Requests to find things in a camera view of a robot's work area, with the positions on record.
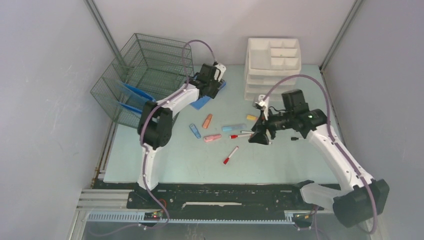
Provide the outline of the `blue folder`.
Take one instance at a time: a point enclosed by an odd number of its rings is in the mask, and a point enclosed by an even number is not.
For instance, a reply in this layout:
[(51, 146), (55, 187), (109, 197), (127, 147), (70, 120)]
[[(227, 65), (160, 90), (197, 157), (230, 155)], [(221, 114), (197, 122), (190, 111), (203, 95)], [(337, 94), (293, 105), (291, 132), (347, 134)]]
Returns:
[(132, 113), (134, 113), (134, 114), (136, 114), (138, 116), (141, 116), (142, 115), (142, 110), (140, 110), (140, 109), (138, 109), (136, 107), (133, 107), (133, 106), (124, 104), (122, 102), (119, 102), (119, 104), (120, 104), (121, 107), (125, 108), (126, 110), (129, 110), (130, 112), (132, 112)]
[[(222, 85), (218, 88), (218, 92), (220, 92), (225, 86), (226, 86), (226, 81), (224, 80), (222, 82)], [(209, 96), (203, 96), (200, 99), (192, 102), (190, 105), (196, 109), (196, 110), (200, 110), (201, 108), (203, 108), (212, 98)]]
[(137, 94), (138, 96), (141, 96), (141, 97), (143, 97), (143, 98), (145, 98), (145, 99), (147, 99), (147, 100), (149, 100), (149, 101), (153, 101), (153, 102), (155, 102), (155, 101), (156, 101), (156, 99), (155, 99), (152, 95), (150, 95), (150, 94), (148, 94), (148, 93), (146, 93), (146, 92), (142, 91), (142, 90), (141, 90), (141, 89), (139, 89), (139, 88), (136, 88), (136, 87), (134, 87), (134, 86), (131, 86), (131, 85), (127, 84), (127, 83), (123, 83), (123, 85), (124, 85), (127, 89), (129, 89), (129, 90), (131, 90), (132, 92), (134, 92), (135, 94)]

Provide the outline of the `white plastic drawer organizer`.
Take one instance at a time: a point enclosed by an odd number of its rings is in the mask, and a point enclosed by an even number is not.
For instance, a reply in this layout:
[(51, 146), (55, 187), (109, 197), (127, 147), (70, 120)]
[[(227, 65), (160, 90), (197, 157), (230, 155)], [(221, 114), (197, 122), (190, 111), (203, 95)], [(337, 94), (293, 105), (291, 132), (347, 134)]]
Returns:
[(297, 38), (249, 38), (244, 70), (244, 99), (266, 95), (280, 80), (298, 75), (302, 69)]

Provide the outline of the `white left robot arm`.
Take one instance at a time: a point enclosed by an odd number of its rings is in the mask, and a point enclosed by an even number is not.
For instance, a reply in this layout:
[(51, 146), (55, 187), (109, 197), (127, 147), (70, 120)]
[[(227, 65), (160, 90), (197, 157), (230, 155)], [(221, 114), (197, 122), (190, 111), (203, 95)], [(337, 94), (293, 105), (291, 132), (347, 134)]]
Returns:
[(188, 81), (171, 95), (157, 102), (145, 103), (137, 127), (139, 142), (143, 148), (138, 184), (144, 189), (138, 201), (145, 208), (153, 208), (158, 202), (158, 194), (152, 191), (159, 184), (155, 173), (155, 156), (172, 137), (174, 117), (186, 106), (201, 98), (214, 99), (225, 83), (223, 76), (226, 70), (227, 67), (218, 62), (212, 65), (204, 63), (199, 72), (189, 77)]

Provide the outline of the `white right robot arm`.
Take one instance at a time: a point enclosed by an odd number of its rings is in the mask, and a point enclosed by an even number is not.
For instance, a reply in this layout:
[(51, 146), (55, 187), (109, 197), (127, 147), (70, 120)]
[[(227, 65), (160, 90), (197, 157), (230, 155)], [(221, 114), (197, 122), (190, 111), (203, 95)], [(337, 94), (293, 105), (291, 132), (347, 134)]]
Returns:
[(339, 189), (333, 189), (312, 180), (299, 182), (293, 186), (291, 204), (297, 209), (309, 204), (330, 209), (347, 228), (381, 215), (390, 191), (387, 182), (376, 180), (360, 166), (335, 135), (326, 114), (309, 109), (300, 89), (284, 92), (281, 97), (285, 109), (280, 113), (271, 111), (264, 94), (253, 101), (260, 115), (249, 143), (269, 145), (277, 131), (294, 130), (320, 152), (339, 184)]

